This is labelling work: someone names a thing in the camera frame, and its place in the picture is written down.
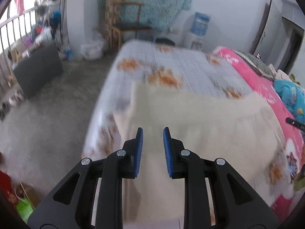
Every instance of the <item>bed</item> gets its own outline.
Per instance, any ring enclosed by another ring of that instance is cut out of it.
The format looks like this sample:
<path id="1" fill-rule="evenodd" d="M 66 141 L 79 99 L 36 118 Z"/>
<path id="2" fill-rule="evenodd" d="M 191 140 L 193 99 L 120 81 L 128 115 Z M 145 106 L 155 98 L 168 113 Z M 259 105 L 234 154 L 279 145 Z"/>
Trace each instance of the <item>bed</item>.
<path id="1" fill-rule="evenodd" d="M 120 149 L 121 136 L 113 113 L 130 104 L 132 82 L 170 86 L 218 98 L 243 98 L 252 92 L 267 100 L 275 113 L 286 145 L 250 185 L 283 221 L 297 202 L 292 178 L 303 165 L 300 131 L 285 123 L 293 118 L 273 89 L 231 49 L 205 54 L 184 48 L 132 40 L 118 53 L 93 111 L 82 157 L 98 160 Z"/>

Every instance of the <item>green plastic bag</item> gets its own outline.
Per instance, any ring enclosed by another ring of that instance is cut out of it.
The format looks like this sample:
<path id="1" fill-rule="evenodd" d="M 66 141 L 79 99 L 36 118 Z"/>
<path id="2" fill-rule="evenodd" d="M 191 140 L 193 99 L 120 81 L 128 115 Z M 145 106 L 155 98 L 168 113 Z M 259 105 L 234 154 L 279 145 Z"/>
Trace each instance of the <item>green plastic bag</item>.
<path id="1" fill-rule="evenodd" d="M 32 208 L 32 205 L 28 198 L 23 198 L 17 205 L 16 209 L 18 213 L 20 214 L 21 219 L 27 223 L 27 220 L 31 213 L 33 213 L 34 209 Z"/>

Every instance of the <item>chair seat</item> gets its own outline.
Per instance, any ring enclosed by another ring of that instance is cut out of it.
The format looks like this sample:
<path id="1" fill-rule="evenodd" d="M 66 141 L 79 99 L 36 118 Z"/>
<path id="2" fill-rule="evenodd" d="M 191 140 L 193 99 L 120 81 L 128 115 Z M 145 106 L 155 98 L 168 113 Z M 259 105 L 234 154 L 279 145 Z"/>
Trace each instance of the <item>chair seat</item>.
<path id="1" fill-rule="evenodd" d="M 119 22 L 114 24 L 113 27 L 119 29 L 120 31 L 131 31 L 131 30 L 150 30 L 151 26 L 142 24 L 139 22 Z"/>

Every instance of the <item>triangular cutout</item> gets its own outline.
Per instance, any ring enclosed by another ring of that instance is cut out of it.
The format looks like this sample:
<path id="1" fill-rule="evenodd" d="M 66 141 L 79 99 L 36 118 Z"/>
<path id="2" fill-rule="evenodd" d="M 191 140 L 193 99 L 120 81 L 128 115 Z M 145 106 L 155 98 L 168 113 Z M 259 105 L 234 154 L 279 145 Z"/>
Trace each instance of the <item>triangular cutout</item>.
<path id="1" fill-rule="evenodd" d="M 75 173 L 66 181 L 53 196 L 53 200 L 65 205 L 69 205 L 79 178 L 79 173 Z"/>
<path id="2" fill-rule="evenodd" d="M 237 205 L 252 201 L 250 194 L 242 187 L 242 185 L 231 174 L 227 174 L 228 181 Z"/>

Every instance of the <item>cream blanket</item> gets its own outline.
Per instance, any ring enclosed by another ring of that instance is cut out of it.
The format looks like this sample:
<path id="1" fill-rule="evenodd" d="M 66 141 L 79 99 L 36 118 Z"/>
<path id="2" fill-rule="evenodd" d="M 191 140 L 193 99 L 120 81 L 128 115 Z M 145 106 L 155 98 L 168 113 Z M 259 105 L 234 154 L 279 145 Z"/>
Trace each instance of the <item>cream blanket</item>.
<path id="1" fill-rule="evenodd" d="M 217 99 L 189 92 L 133 84 L 131 106 L 114 115 L 122 142 L 144 130 L 140 173 L 124 180 L 125 222 L 152 223 L 184 214 L 184 180 L 167 173 L 163 128 L 201 158 L 226 159 L 247 181 L 262 172 L 284 147 L 280 124 L 257 93 L 245 99 Z"/>

